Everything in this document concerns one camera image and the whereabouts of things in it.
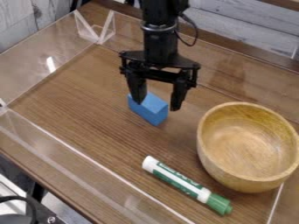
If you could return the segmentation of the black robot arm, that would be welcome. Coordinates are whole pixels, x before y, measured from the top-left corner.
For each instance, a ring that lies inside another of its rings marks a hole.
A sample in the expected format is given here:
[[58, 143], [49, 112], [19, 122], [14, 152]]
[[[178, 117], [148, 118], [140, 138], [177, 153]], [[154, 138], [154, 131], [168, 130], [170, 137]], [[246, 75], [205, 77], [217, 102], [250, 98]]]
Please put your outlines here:
[[201, 65], [178, 54], [178, 18], [197, 29], [184, 14], [188, 0], [140, 0], [144, 49], [122, 51], [119, 73], [125, 76], [133, 101], [141, 104], [146, 97], [146, 81], [172, 84], [170, 111], [181, 108], [186, 92], [196, 87]]

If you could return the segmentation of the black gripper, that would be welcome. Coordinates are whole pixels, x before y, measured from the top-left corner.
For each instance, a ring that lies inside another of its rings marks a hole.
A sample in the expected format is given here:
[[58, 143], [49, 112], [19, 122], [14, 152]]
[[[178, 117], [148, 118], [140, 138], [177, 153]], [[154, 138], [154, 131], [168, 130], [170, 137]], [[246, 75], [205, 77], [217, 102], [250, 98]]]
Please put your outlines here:
[[146, 96], [146, 80], [172, 84], [170, 111], [180, 109], [188, 88], [196, 87], [200, 64], [178, 54], [177, 24], [141, 24], [144, 49], [122, 51], [119, 73], [125, 76], [133, 101], [137, 104]]

